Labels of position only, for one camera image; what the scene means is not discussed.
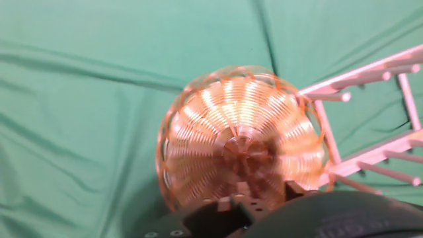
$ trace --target screw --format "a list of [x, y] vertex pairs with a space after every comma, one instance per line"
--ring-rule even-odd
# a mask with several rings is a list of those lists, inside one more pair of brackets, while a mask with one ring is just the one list
[[181, 236], [183, 234], [184, 234], [184, 232], [180, 231], [180, 230], [176, 230], [176, 231], [171, 232], [171, 236], [174, 236], [174, 237], [178, 237], [178, 236]]
[[144, 235], [145, 238], [154, 238], [157, 237], [159, 234], [157, 234], [156, 232], [149, 232], [147, 234]]

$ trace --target pink plastic frame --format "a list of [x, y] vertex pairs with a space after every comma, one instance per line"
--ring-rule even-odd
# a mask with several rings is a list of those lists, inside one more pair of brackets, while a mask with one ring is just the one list
[[[414, 186], [421, 183], [419, 177], [375, 165], [387, 158], [423, 163], [423, 157], [403, 153], [413, 147], [423, 147], [423, 130], [407, 79], [407, 73], [416, 73], [420, 70], [420, 63], [423, 63], [423, 44], [300, 90], [300, 95], [307, 95], [313, 100], [315, 108], [321, 116], [330, 153], [336, 163], [333, 168], [322, 175], [319, 186], [326, 185], [329, 182], [329, 178], [333, 178], [355, 189], [380, 194], [381, 191], [379, 190], [346, 178], [348, 175], [362, 169], [392, 177]], [[323, 101], [349, 101], [351, 94], [349, 92], [340, 93], [340, 90], [354, 85], [386, 81], [395, 75], [397, 75], [404, 95], [412, 129], [341, 159], [326, 116]]]

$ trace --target copper coil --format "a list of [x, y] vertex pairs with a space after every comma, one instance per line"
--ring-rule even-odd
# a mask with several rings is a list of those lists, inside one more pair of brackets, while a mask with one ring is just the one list
[[237, 182], [247, 182], [251, 196], [270, 209], [285, 202], [285, 180], [317, 189], [328, 160], [324, 132], [316, 133], [314, 110], [296, 92], [253, 66], [226, 67], [189, 83], [158, 137], [157, 174], [168, 206], [229, 196]]

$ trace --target green fabric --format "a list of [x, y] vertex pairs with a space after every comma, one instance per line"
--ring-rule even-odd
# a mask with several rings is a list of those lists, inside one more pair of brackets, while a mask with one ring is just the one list
[[[132, 237], [167, 212], [157, 131], [191, 79], [273, 55], [303, 88], [421, 44], [422, 27], [421, 0], [0, 1], [0, 237]], [[343, 156], [409, 128], [394, 80], [351, 92], [325, 104]], [[422, 187], [352, 177], [423, 204]]]

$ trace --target spherical copper cage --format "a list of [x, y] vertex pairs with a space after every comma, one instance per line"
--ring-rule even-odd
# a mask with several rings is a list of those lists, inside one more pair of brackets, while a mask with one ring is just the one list
[[222, 198], [247, 182], [270, 209], [285, 202], [285, 182], [318, 189], [328, 161], [307, 97], [258, 66], [230, 66], [191, 81], [161, 123], [156, 168], [171, 210]]

